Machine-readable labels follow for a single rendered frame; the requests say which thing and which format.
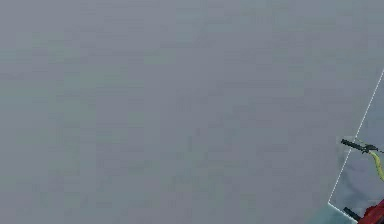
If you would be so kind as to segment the yellow green curved tube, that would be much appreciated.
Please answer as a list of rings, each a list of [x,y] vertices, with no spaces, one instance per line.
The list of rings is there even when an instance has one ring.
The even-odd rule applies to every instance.
[[[383,168],[383,165],[381,162],[381,158],[379,156],[379,153],[384,154],[384,151],[382,151],[378,147],[376,147],[372,144],[368,144],[368,143],[366,143],[360,139],[357,139],[357,141],[362,144],[362,153],[367,153],[373,158],[376,173],[377,173],[379,179],[382,182],[384,182],[384,168]]]

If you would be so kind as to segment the red rounded object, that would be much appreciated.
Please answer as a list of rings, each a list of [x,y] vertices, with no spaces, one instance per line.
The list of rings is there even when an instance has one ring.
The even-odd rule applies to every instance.
[[[357,224],[384,224],[384,199],[377,205],[368,207]]]

